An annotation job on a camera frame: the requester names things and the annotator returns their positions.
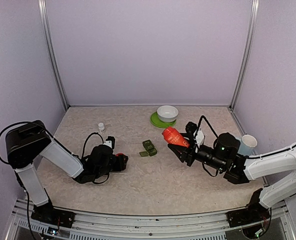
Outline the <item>red cylindrical container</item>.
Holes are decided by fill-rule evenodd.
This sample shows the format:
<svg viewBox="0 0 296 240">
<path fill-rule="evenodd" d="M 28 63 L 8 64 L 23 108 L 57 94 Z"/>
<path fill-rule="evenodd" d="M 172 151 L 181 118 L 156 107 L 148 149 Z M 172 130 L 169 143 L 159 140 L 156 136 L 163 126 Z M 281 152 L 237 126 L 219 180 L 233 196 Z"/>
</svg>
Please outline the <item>red cylindrical container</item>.
<svg viewBox="0 0 296 240">
<path fill-rule="evenodd" d="M 189 142 L 173 127 L 169 126 L 162 132 L 164 140 L 168 144 L 178 145 L 188 148 Z"/>
</svg>

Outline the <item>small white pill bottle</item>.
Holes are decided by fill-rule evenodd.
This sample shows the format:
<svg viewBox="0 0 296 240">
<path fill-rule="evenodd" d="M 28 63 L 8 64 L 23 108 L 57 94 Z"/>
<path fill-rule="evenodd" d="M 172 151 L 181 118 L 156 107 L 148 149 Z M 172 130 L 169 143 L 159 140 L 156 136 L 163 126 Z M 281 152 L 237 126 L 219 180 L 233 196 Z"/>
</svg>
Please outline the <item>small white pill bottle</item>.
<svg viewBox="0 0 296 240">
<path fill-rule="evenodd" d="M 105 131 L 105 125 L 104 125 L 103 122 L 100 122 L 100 123 L 98 124 L 98 130 L 99 130 L 99 132 L 100 132 L 101 134 Z"/>
</svg>

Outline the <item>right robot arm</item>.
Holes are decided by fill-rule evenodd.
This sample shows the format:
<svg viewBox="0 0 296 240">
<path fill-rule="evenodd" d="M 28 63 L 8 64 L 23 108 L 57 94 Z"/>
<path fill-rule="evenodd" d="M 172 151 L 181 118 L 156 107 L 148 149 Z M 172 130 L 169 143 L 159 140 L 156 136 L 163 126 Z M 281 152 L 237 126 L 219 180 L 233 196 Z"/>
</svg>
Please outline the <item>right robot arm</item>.
<svg viewBox="0 0 296 240">
<path fill-rule="evenodd" d="M 223 174 L 224 178 L 235 185 L 249 183 L 263 176 L 281 172 L 290 173 L 276 183 L 256 190 L 244 210 L 244 218 L 254 222 L 264 210 L 296 194 L 296 143 L 266 154 L 245 156 L 238 154 L 240 141 L 230 133 L 222 133 L 213 147 L 194 141 L 189 147 L 168 144 L 178 159 L 191 166 L 199 161 L 203 166 Z"/>
</svg>

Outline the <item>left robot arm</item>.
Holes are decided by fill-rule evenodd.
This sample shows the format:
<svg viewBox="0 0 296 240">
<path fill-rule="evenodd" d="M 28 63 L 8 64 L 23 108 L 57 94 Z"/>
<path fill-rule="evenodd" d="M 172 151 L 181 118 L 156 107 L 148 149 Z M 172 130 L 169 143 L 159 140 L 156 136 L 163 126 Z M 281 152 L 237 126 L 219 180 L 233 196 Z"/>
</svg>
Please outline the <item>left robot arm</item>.
<svg viewBox="0 0 296 240">
<path fill-rule="evenodd" d="M 102 139 L 101 144 L 95 146 L 89 155 L 78 156 L 59 142 L 40 120 L 14 123 L 5 131 L 7 164 L 14 169 L 38 214 L 49 223 L 58 218 L 58 211 L 37 175 L 35 158 L 42 157 L 50 161 L 79 184 L 97 185 L 97 179 L 108 177 L 111 172 L 122 172 L 127 167 L 128 156 L 114 154 L 113 136 Z"/>
</svg>

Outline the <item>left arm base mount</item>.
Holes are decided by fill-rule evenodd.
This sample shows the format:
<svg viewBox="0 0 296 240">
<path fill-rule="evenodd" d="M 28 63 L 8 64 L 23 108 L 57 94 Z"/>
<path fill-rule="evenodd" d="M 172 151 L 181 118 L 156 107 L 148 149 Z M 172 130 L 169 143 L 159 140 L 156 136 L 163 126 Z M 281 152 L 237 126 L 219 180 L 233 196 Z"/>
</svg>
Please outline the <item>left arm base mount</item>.
<svg viewBox="0 0 296 240">
<path fill-rule="evenodd" d="M 42 223 L 57 226 L 58 228 L 71 229 L 76 214 L 72 211 L 55 208 L 47 192 L 46 196 L 48 197 L 48 202 L 39 206 L 33 205 L 31 218 Z"/>
</svg>

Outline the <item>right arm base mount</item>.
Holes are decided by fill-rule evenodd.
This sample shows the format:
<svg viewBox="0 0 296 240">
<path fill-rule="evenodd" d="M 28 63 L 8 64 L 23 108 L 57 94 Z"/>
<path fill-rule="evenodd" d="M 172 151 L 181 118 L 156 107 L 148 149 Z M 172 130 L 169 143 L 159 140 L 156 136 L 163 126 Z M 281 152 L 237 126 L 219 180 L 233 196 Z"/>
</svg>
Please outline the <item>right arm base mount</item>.
<svg viewBox="0 0 296 240">
<path fill-rule="evenodd" d="M 260 204 L 260 193 L 262 190 L 263 188 L 260 188 L 252 194 L 245 208 L 226 213 L 230 228 L 256 223 L 263 221 L 264 218 L 269 219 L 271 217 L 270 209 Z"/>
</svg>

